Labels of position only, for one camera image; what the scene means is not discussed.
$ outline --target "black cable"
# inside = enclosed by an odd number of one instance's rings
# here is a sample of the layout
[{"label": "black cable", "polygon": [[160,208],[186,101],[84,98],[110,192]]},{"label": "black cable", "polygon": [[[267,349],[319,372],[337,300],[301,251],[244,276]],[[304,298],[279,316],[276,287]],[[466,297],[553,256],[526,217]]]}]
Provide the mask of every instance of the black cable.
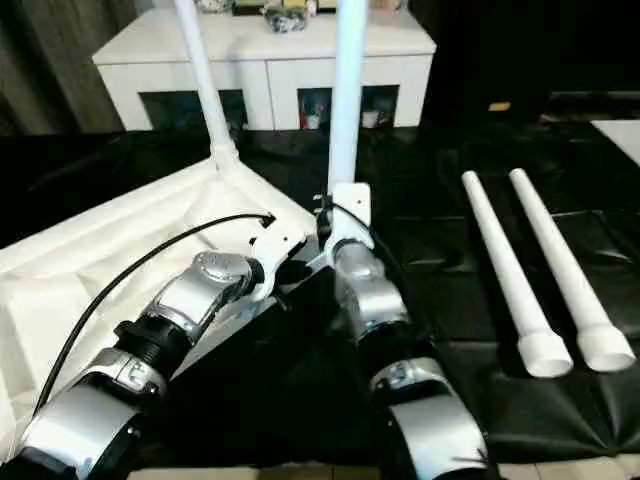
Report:
[{"label": "black cable", "polygon": [[53,389],[53,384],[55,383],[56,379],[58,378],[58,375],[60,374],[60,371],[62,370],[62,366],[64,365],[64,362],[67,360],[67,357],[69,356],[69,353],[71,352],[71,349],[73,348],[73,345],[75,344],[76,340],[78,339],[78,336],[80,335],[80,332],[82,331],[82,329],[84,328],[84,326],[87,324],[87,322],[89,321],[89,318],[91,317],[91,315],[93,315],[93,312],[95,312],[95,310],[98,308],[98,306],[100,305],[100,303],[102,303],[102,301],[107,297],[107,295],[109,295],[114,288],[116,288],[120,282],[122,282],[125,278],[127,278],[129,275],[131,275],[135,270],[137,270],[138,268],[140,268],[144,263],[146,263],[148,260],[152,259],[153,257],[155,257],[156,255],[158,255],[159,253],[163,252],[164,250],[166,250],[167,248],[169,248],[170,246],[172,246],[175,243],[178,243],[179,241],[195,234],[198,233],[202,230],[205,230],[209,227],[215,227],[216,225],[220,225],[222,223],[227,223],[227,222],[231,222],[234,220],[243,220],[243,219],[247,219],[247,218],[255,218],[258,220],[263,220],[263,221],[268,221],[271,222],[274,220],[273,217],[270,217],[268,215],[260,215],[257,213],[243,213],[241,215],[232,215],[229,217],[224,217],[224,218],[218,218],[216,220],[212,220],[210,222],[207,223],[203,223],[202,225],[198,225],[197,227],[193,227],[179,235],[176,235],[175,237],[167,240],[166,242],[158,245],[157,247],[155,247],[153,250],[151,250],[149,253],[147,253],[146,255],[144,255],[143,257],[141,257],[140,259],[136,260],[134,263],[132,263],[131,265],[129,265],[127,268],[125,268],[122,273],[120,273],[117,277],[115,277],[110,283],[109,285],[107,285],[105,288],[103,288],[100,293],[98,293],[98,295],[96,295],[96,297],[93,299],[93,301],[89,304],[89,306],[86,308],[86,310],[82,313],[82,315],[80,316],[80,318],[78,319],[78,321],[76,322],[75,326],[73,327],[73,330],[71,330],[71,333],[69,334],[69,336],[67,337],[67,340],[65,341],[64,345],[62,346],[62,350],[60,350],[60,353],[58,354],[58,358],[56,358],[55,363],[53,364],[53,367],[51,367],[51,371],[49,372],[49,376],[47,377],[47,381],[44,383],[44,386],[42,387],[42,392],[40,392],[40,396],[38,397],[38,402],[36,403],[36,406],[34,408],[33,411],[33,415],[35,417],[35,415],[40,411],[40,409],[47,403],[47,400],[49,399],[49,395],[51,395],[51,390]]}]

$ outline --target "white plastic pipe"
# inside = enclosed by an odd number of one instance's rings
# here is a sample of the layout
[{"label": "white plastic pipe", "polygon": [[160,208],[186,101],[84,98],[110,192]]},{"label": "white plastic pipe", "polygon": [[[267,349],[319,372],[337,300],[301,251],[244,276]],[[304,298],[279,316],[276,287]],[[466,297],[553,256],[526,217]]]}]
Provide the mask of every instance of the white plastic pipe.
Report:
[{"label": "white plastic pipe", "polygon": [[630,366],[636,357],[629,342],[611,323],[529,177],[521,168],[509,177],[576,323],[578,347],[587,365],[598,372]]},{"label": "white plastic pipe", "polygon": [[369,0],[338,2],[338,41],[336,78],[331,104],[331,144],[327,191],[338,183],[355,179],[360,103],[362,100],[362,64]]},{"label": "white plastic pipe", "polygon": [[562,338],[551,330],[478,176],[465,172],[462,182],[520,336],[518,350],[525,368],[534,377],[564,375],[573,366],[571,356]]},{"label": "white plastic pipe", "polygon": [[196,5],[193,0],[175,0],[175,4],[198,88],[202,113],[211,137],[211,154],[216,162],[222,160],[219,158],[222,155],[237,157],[222,110],[220,95],[211,75],[209,56],[202,40]]}]

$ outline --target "black plastic sheet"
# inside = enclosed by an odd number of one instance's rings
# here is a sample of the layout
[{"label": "black plastic sheet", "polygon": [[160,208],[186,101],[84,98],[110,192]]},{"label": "black plastic sheet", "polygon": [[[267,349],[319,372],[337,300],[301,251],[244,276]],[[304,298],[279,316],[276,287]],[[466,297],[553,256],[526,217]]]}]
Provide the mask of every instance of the black plastic sheet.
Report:
[{"label": "black plastic sheet", "polygon": [[[25,152],[41,155],[30,142]],[[27,208],[4,242],[202,159],[206,147],[205,137],[135,133],[101,137],[88,153],[76,148],[74,168],[41,159],[7,182],[5,202]],[[326,133],[244,134],[239,147],[242,160],[273,185],[308,209],[317,206],[312,195],[326,183]],[[64,145],[55,152],[49,143],[46,151],[59,157]],[[640,366],[597,374],[584,365],[506,177],[515,167],[527,170],[612,321],[640,354],[640,168],[596,129],[499,125],[363,132],[360,139],[358,178],[370,183],[373,225],[403,265],[419,335],[435,339],[495,459],[640,452]],[[460,182],[469,168],[479,172],[551,325],[568,344],[576,365],[565,377],[538,380],[524,371]],[[290,300],[292,312],[269,310],[173,382],[160,440],[148,448],[151,464],[375,462],[370,406],[332,275],[314,277]]]}]

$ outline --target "gray curtain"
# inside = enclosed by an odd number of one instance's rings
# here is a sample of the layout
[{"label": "gray curtain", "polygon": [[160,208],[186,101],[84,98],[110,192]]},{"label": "gray curtain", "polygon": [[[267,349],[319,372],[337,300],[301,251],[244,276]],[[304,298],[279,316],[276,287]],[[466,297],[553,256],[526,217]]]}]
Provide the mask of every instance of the gray curtain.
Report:
[{"label": "gray curtain", "polygon": [[122,130],[91,56],[133,0],[0,1],[0,135]]}]

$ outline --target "white cabinet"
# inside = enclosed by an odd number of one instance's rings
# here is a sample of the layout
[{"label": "white cabinet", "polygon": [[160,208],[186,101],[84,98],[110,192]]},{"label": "white cabinet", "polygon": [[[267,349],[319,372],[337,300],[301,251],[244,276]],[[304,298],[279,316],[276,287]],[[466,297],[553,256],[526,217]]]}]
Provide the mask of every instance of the white cabinet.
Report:
[{"label": "white cabinet", "polygon": [[[300,128],[305,94],[333,86],[335,15],[315,17],[304,31],[286,35],[274,34],[257,16],[202,15],[201,25],[225,113],[230,104],[241,104],[242,121],[249,129]],[[364,97],[382,92],[385,108],[393,110],[393,125],[419,123],[435,49],[409,12],[371,12]],[[149,10],[93,60],[127,130],[202,121],[172,9]],[[390,92],[392,100],[386,98]]]}]

